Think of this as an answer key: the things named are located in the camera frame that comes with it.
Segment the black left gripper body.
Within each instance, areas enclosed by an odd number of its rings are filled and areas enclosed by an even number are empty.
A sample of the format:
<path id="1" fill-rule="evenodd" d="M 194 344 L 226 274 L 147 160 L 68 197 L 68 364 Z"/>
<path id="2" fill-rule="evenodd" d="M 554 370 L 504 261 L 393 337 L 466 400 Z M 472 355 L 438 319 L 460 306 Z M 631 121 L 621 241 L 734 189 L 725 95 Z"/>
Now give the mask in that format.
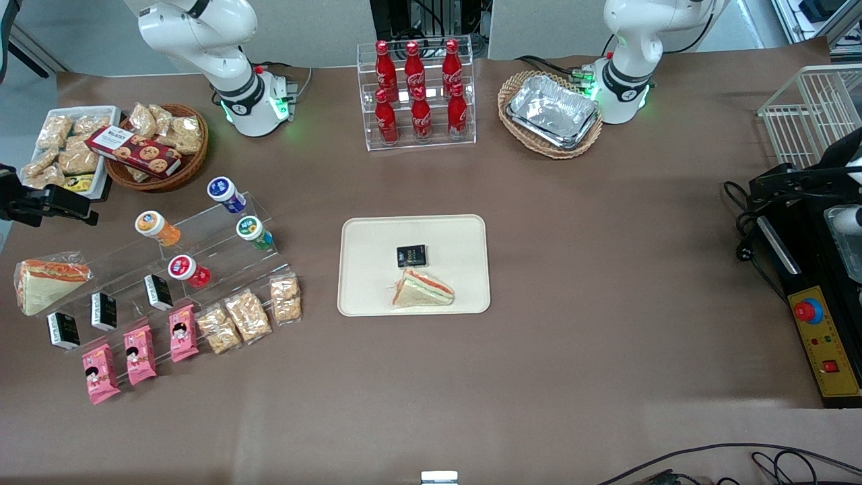
<path id="1" fill-rule="evenodd" d="M 854 197 L 854 166 L 806 168 L 800 172 L 800 194 L 823 197 Z"/>

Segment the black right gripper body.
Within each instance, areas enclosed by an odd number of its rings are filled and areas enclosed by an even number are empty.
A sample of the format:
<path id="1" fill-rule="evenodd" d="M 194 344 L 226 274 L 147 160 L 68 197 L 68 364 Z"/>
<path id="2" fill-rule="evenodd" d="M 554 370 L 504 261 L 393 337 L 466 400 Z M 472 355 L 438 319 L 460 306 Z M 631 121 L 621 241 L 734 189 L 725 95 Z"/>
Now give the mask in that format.
<path id="1" fill-rule="evenodd" d="M 47 197 L 55 193 L 55 184 L 34 189 L 22 184 L 12 166 L 1 166 L 1 218 L 3 221 L 40 226 L 45 217 L 55 215 Z"/>

